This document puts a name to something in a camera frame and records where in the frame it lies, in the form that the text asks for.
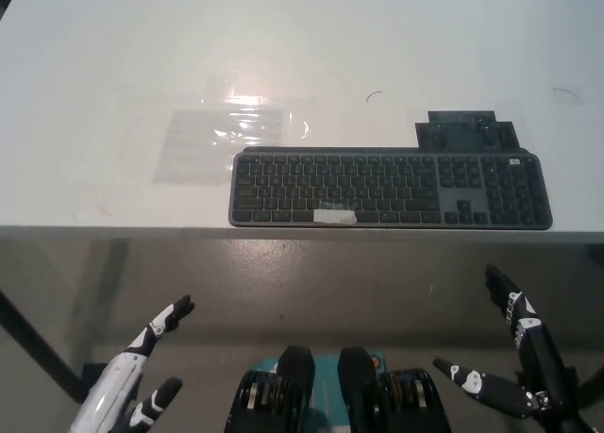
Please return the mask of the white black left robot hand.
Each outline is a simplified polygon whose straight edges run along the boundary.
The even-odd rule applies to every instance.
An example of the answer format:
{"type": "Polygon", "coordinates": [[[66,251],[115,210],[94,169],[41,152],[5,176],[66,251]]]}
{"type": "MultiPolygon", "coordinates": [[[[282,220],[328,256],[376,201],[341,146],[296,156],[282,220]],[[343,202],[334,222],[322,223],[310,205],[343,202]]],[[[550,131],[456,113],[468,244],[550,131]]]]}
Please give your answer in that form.
{"type": "Polygon", "coordinates": [[[177,329],[194,309],[185,295],[153,318],[140,334],[104,368],[82,403],[70,430],[76,433],[147,432],[180,392],[183,381],[166,379],[135,407],[143,368],[159,339],[177,329]]]}

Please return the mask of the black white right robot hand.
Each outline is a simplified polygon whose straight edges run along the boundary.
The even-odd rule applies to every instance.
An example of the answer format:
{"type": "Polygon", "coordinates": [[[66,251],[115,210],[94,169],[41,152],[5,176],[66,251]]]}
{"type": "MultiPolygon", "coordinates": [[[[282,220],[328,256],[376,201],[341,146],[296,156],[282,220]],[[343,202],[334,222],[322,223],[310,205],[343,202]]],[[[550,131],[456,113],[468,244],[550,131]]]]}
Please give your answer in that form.
{"type": "Polygon", "coordinates": [[[521,364],[519,380],[513,382],[444,358],[434,359],[434,367],[470,398],[514,418],[555,424],[576,416],[572,378],[525,292],[493,264],[486,266],[485,285],[510,330],[521,364]]]}

